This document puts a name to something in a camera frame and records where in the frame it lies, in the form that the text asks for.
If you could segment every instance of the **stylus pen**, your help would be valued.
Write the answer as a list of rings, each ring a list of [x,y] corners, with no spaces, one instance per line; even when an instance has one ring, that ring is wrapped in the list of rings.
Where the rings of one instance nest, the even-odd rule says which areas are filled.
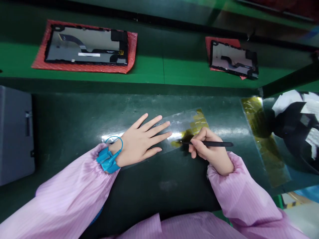
[[[233,143],[230,142],[212,142],[212,141],[202,141],[207,147],[232,147]],[[192,144],[192,142],[182,142],[183,144]]]

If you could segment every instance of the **white label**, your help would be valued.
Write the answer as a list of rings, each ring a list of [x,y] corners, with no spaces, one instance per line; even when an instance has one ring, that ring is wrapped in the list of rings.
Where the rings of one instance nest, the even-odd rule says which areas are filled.
[[[79,56],[100,56],[100,53],[78,53]]]

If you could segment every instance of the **person's right hand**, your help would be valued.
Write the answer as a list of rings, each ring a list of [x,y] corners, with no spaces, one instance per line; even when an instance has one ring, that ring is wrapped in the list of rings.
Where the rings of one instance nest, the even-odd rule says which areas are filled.
[[[191,139],[193,145],[189,145],[189,152],[192,158],[196,155],[210,162],[216,171],[223,176],[234,171],[234,165],[227,155],[225,147],[206,147],[202,141],[222,142],[222,139],[214,134],[210,129],[202,127],[198,134]]]

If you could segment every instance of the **gray case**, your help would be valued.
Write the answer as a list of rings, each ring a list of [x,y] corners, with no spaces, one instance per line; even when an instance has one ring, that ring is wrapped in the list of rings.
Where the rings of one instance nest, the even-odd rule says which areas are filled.
[[[32,174],[31,94],[0,86],[0,186]]]

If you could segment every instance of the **table surface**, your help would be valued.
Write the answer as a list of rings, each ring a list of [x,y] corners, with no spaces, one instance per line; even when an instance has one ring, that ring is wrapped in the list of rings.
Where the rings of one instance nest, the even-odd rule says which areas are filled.
[[[30,80],[24,84],[21,79],[0,80],[8,86],[14,86],[14,82],[24,90],[35,87],[35,84],[28,84]],[[317,175],[289,169],[292,181],[277,188],[270,186],[241,106],[242,95],[236,92],[229,91],[233,97],[214,96],[213,91],[198,94],[196,87],[188,87],[162,89],[166,92],[162,94],[145,84],[141,85],[145,88],[136,89],[133,94],[124,94],[122,85],[100,83],[92,86],[91,83],[86,84],[89,93],[78,93],[75,87],[72,93],[71,86],[64,89],[71,92],[65,93],[63,84],[59,85],[60,92],[44,92],[48,89],[33,92],[36,171],[0,187],[0,194],[5,195],[0,197],[0,221],[31,200],[41,183],[100,143],[101,136],[130,126],[145,112],[151,119],[158,114],[166,117],[201,107],[209,127],[223,140],[234,143],[231,150],[243,158],[251,176],[271,196],[319,183]],[[253,94],[255,92],[245,92],[246,96]],[[176,149],[120,171],[102,214],[83,237],[120,233],[157,212],[166,218],[187,212],[219,210],[206,170],[206,161],[192,159],[190,154]]]

